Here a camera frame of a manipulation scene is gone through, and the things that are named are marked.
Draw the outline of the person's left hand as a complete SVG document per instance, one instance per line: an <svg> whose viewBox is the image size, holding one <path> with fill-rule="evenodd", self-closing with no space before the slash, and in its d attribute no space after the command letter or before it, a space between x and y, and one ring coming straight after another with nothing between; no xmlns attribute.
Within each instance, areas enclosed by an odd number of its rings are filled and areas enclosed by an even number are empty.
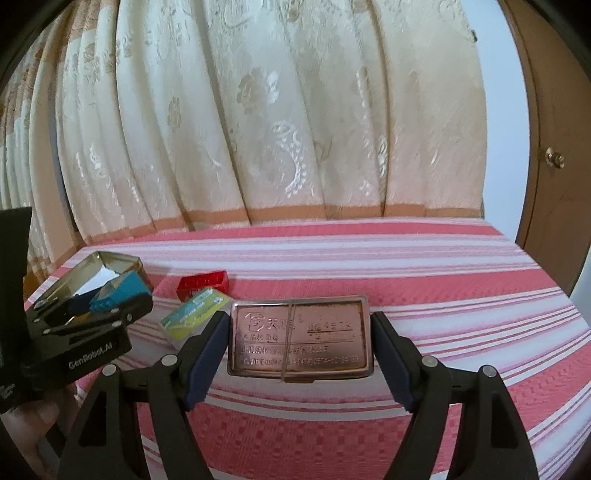
<svg viewBox="0 0 591 480"><path fill-rule="evenodd" d="M22 404L1 415L8 434L39 479L55 479L57 471L45 454L40 455L40 439L56 424L68 435L79 412L79 400L77 386L72 383L47 391L43 400Z"/></svg>

